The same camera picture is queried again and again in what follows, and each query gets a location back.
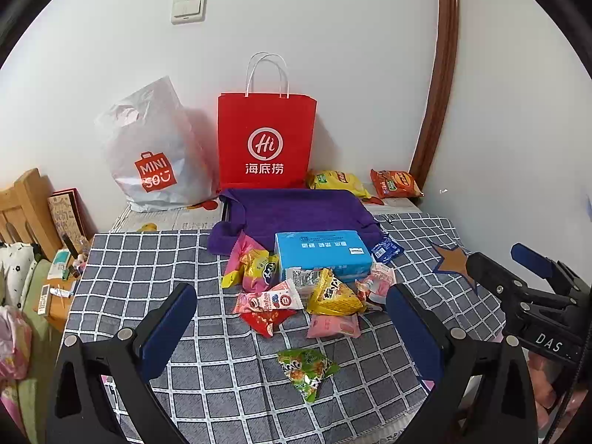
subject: white plastic bag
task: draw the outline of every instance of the white plastic bag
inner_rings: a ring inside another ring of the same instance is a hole
[[[168,77],[116,103],[95,127],[132,210],[167,210],[212,197],[211,173]]]

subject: purple towel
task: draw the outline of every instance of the purple towel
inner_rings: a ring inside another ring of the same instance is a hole
[[[362,202],[347,190],[228,189],[229,218],[214,225],[208,251],[230,255],[243,230],[270,252],[277,232],[356,230],[372,249],[383,234]]]

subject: wooden nightstand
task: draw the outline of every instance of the wooden nightstand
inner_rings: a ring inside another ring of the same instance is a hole
[[[46,279],[45,284],[51,285],[56,289],[72,289],[72,285],[75,282],[75,278],[70,275],[68,280],[61,279]],[[61,298],[57,295],[51,296],[51,302],[49,306],[49,313],[45,316],[46,320],[61,333],[66,329],[66,321],[70,312],[70,305],[72,305],[73,297]],[[33,307],[33,310],[37,312],[38,303]]]

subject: white bag handle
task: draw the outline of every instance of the white bag handle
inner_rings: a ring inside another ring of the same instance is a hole
[[[255,62],[255,65],[253,65],[253,69],[251,70],[251,73],[249,75],[249,67],[251,65],[251,62],[253,61],[253,59],[257,55],[262,55],[262,56],[257,59],[257,61]],[[281,55],[278,55],[277,53],[267,53],[265,51],[257,52],[255,54],[253,54],[251,56],[251,58],[249,59],[249,63],[247,64],[247,75],[249,75],[249,77],[247,79],[247,85],[245,87],[245,97],[249,96],[249,87],[251,86],[251,82],[253,80],[253,75],[255,73],[255,69],[257,68],[257,65],[261,62],[261,60],[263,60],[267,57],[278,57],[283,62],[283,66],[285,67],[285,74],[286,74],[286,98],[290,98],[290,81],[288,78],[288,65],[286,64],[286,61],[282,58]],[[277,70],[279,72],[279,97],[281,98],[281,96],[282,96],[282,72],[279,68]]]

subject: white wall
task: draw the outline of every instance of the white wall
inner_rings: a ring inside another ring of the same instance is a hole
[[[592,81],[535,0],[460,8],[452,97],[421,208],[529,282],[546,286],[511,260],[516,242],[591,282]]]
[[[371,167],[408,168],[437,0],[207,0],[205,22],[180,26],[169,21],[171,2],[53,0],[42,11],[0,70],[0,186],[37,166],[54,187],[77,187],[97,227],[109,229],[125,200],[94,117],[168,74],[213,129],[217,96],[243,90],[246,62],[260,50],[282,54],[292,91],[319,102],[313,166],[365,180]],[[256,89],[275,91],[276,78],[263,68]]]

